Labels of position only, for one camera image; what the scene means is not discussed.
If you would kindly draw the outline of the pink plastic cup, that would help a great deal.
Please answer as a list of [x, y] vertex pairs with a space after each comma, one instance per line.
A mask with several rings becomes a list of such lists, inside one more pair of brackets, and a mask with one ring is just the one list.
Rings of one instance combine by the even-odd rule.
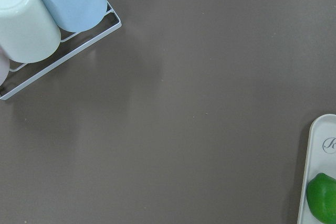
[[0, 51], [0, 85], [6, 80], [10, 68], [10, 61], [6, 53], [1, 48]]

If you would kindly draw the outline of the green lime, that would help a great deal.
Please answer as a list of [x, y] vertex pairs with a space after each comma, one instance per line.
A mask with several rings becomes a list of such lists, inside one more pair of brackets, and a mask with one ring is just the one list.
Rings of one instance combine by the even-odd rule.
[[306, 189], [308, 207], [321, 223], [335, 223], [335, 179], [318, 173]]

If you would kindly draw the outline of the cream rectangular serving tray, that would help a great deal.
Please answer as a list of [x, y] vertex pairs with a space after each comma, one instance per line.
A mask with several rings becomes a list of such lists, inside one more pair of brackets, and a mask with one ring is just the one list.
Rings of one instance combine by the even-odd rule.
[[335, 115], [316, 118], [309, 130], [297, 223], [320, 223], [309, 210], [306, 187], [318, 173], [335, 178]]

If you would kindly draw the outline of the mint green plastic cup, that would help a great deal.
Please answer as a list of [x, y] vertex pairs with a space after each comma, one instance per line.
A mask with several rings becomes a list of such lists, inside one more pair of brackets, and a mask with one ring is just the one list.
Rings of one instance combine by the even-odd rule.
[[60, 39], [41, 0], [1, 0], [1, 48], [12, 61], [42, 61], [57, 50]]

